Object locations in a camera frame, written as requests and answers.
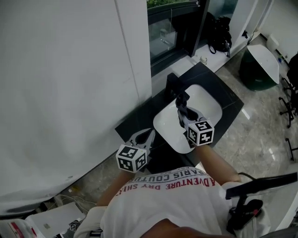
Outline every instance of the marble floor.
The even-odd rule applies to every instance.
[[[251,45],[257,44],[264,45],[264,39],[258,36],[251,42]],[[216,72],[244,102],[244,107],[214,149],[238,172],[246,172],[256,178],[280,175],[290,164],[290,152],[284,139],[288,137],[296,146],[298,124],[294,120],[291,128],[287,129],[287,115],[279,115],[279,111],[285,111],[278,100],[280,96],[285,98],[281,84],[265,91],[252,92],[241,83],[238,70],[244,50]],[[286,72],[286,64],[280,64],[280,74],[284,77]],[[112,156],[62,194],[96,202],[118,172],[116,159]],[[86,210],[94,206],[79,198],[77,200]]]

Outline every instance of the person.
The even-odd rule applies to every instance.
[[[182,167],[148,176],[121,171],[77,229],[75,238],[227,238],[231,201],[241,179],[208,145],[195,147],[206,171]]]

